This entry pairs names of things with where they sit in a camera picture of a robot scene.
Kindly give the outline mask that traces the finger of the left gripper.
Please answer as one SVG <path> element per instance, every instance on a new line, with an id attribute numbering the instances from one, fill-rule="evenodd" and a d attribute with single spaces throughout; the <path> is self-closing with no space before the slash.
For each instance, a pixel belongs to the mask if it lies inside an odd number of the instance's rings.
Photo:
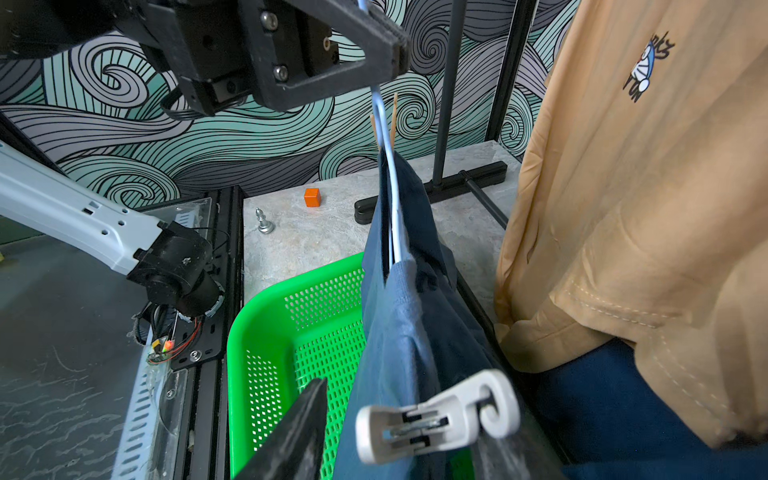
<path id="1" fill-rule="evenodd" d="M 389 17 L 355 1 L 241 1 L 252 97 L 287 111 L 397 78 L 410 40 Z"/>

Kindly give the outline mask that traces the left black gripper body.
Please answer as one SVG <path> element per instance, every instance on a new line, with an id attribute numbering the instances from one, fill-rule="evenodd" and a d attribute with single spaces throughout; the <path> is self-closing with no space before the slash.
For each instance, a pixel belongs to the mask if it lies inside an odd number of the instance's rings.
<path id="1" fill-rule="evenodd" d="M 239 1 L 113 1 L 115 27 L 176 84 L 161 100 L 169 117 L 206 117 L 252 96 Z"/>

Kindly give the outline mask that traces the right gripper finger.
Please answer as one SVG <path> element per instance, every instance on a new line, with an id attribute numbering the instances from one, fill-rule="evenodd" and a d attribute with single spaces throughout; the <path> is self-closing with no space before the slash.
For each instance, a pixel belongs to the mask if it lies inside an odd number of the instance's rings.
<path id="1" fill-rule="evenodd" d="M 320 479 L 328 381 L 312 380 L 235 479 Z"/>

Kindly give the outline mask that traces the orange wooden clothespin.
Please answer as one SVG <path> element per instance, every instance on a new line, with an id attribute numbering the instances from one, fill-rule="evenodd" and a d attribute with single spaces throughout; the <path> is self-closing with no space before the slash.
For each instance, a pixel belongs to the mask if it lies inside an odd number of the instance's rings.
<path id="1" fill-rule="evenodd" d="M 386 106 L 382 98 L 381 92 L 377 89 L 372 90 L 372 114 L 371 122 L 373 125 L 373 131 L 376 135 L 376 144 L 379 149 L 384 147 L 384 128 L 388 128 L 388 142 L 387 144 L 392 148 L 395 147 L 396 128 L 397 128 L 397 113 L 398 113 L 398 100 L 397 93 L 394 94 L 391 108 L 391 119 L 386 119 Z"/>

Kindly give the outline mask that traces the light blue wire hanger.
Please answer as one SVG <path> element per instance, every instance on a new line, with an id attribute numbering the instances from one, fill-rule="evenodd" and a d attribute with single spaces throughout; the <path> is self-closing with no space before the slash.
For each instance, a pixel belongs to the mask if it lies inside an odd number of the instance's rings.
<path id="1" fill-rule="evenodd" d="M 380 91 L 378 84 L 371 85 L 372 90 L 377 89 Z M 403 214 L 399 195 L 399 179 L 396 171 L 394 148 L 387 144 L 388 140 L 388 128 L 384 128 L 384 147 L 381 149 L 383 152 L 384 165 L 387 175 L 387 192 L 388 198 L 388 235 L 389 235 L 389 265 L 392 266 L 403 260 L 403 257 L 407 253 L 407 242 L 404 236 L 404 222 Z"/>

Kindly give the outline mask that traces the light blue t-shirt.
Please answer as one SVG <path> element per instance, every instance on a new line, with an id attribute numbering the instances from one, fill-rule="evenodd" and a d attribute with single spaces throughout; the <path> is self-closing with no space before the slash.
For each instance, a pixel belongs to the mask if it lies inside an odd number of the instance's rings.
<path id="1" fill-rule="evenodd" d="M 366 345 L 333 475 L 448 479 L 467 454 L 477 479 L 558 479 L 522 429 L 511 382 L 457 291 L 425 188 L 398 155 L 379 158 L 362 259 Z"/>

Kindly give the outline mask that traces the white grey clothespin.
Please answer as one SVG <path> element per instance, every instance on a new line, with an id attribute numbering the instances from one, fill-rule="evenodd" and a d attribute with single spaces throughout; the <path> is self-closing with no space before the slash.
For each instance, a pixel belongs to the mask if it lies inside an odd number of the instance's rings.
<path id="1" fill-rule="evenodd" d="M 464 448 L 482 432 L 502 439 L 520 424 L 510 380 L 497 369 L 486 369 L 420 404 L 362 408 L 355 420 L 356 449 L 363 463 L 386 464 Z"/>

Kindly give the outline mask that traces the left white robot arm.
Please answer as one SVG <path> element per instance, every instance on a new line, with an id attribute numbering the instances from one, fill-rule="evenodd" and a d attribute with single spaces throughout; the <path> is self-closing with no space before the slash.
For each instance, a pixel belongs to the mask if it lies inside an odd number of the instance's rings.
<path id="1" fill-rule="evenodd" d="M 252 97 L 285 111 L 366 86 L 409 66 L 406 33 L 364 1 L 5 1 L 1 56 L 43 59 L 118 30 L 177 86 L 175 120 L 212 116 Z M 222 288 L 212 246 L 175 222 L 136 212 L 1 142 L 1 213 L 142 285 L 187 317 L 213 313 Z"/>

